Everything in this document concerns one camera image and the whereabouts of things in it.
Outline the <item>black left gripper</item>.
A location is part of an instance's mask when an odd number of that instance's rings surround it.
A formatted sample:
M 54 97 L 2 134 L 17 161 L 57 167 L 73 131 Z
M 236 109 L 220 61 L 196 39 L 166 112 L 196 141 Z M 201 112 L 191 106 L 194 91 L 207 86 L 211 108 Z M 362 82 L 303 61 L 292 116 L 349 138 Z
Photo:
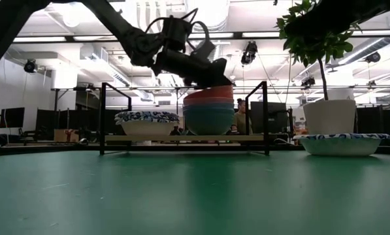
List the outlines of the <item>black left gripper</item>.
M 224 58 L 206 62 L 181 52 L 166 49 L 157 54 L 152 70 L 155 75 L 162 71 L 176 74 L 183 79 L 186 86 L 195 83 L 204 89 L 232 84 L 224 75 L 226 65 L 227 60 Z

